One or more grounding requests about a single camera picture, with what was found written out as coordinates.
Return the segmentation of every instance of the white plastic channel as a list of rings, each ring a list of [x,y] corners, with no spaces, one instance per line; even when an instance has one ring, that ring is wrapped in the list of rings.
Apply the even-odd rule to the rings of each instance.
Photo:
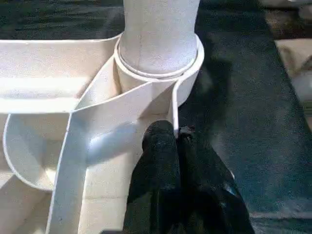
[[[115,52],[85,90],[76,110],[9,117],[3,145],[11,168],[26,184],[53,191],[46,233],[97,233],[122,228],[131,173],[142,153],[141,140],[146,128],[156,120],[168,119],[178,131],[177,107],[188,97],[203,63],[203,47],[197,40],[196,60],[179,78],[158,80],[137,76],[120,66]],[[55,117],[68,122],[55,121]],[[22,152],[32,145],[35,149],[38,144],[51,146],[48,140],[60,131],[64,142],[55,150],[60,151],[53,162],[53,168],[57,169],[55,179],[46,173],[48,179],[43,183],[36,177],[26,180],[21,172],[27,175],[30,168],[21,158],[24,162],[31,158],[37,162],[35,170],[39,175],[45,164],[38,163],[44,162],[43,154]]]

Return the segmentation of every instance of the white cylindrical pipe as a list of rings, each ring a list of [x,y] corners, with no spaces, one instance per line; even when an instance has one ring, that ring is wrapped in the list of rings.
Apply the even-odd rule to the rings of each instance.
[[[200,0],[124,0],[119,54],[128,69],[152,78],[182,74],[196,58]]]

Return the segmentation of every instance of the black fabric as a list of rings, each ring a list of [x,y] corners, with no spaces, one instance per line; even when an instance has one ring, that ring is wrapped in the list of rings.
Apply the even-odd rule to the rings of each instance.
[[[211,147],[184,128],[154,122],[132,176],[123,231],[131,234],[253,234],[234,179]]]
[[[123,231],[183,234],[180,168],[172,125],[153,123],[144,135],[142,149],[131,176]]]
[[[234,173],[255,224],[277,220],[270,233],[282,220],[303,233],[312,217],[312,134],[256,6],[201,1],[196,33],[205,61],[179,120],[194,126]],[[123,28],[121,0],[0,3],[0,39],[99,39]]]
[[[184,127],[177,147],[186,233],[253,234],[233,176],[210,144],[202,144],[196,132]]]

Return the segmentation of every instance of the white plastic panel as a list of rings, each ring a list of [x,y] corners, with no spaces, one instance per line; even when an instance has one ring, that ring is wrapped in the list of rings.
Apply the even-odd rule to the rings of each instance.
[[[27,186],[15,175],[12,176],[0,188],[1,233],[11,234],[18,229],[25,219],[30,217],[32,211],[44,198],[45,194],[40,190]]]
[[[76,109],[99,104],[119,94],[121,94],[119,77],[114,57],[111,57],[86,89]]]
[[[12,171],[23,182],[51,191],[69,114],[9,115],[3,137]]]
[[[73,110],[118,38],[0,40],[0,113]]]

